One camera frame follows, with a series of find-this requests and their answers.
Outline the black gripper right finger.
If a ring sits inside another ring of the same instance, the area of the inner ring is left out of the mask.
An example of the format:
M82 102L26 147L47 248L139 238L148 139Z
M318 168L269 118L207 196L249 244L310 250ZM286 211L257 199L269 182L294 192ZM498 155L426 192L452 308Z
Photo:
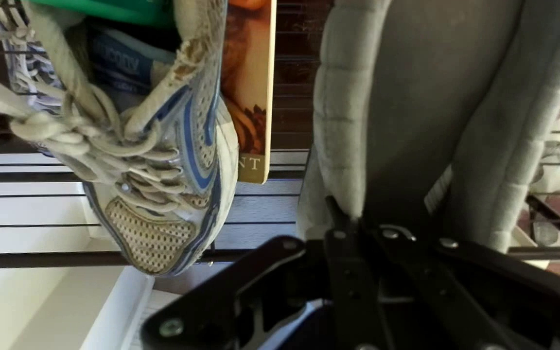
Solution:
M560 275L419 227L354 219L347 341L372 350L560 350Z

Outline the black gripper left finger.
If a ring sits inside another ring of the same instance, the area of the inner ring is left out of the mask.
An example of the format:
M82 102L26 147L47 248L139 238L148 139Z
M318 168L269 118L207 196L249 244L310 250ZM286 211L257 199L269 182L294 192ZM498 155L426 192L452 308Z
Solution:
M343 328L331 238L281 234L238 258L143 322L144 350L257 350L308 314L283 341L294 350L351 350Z

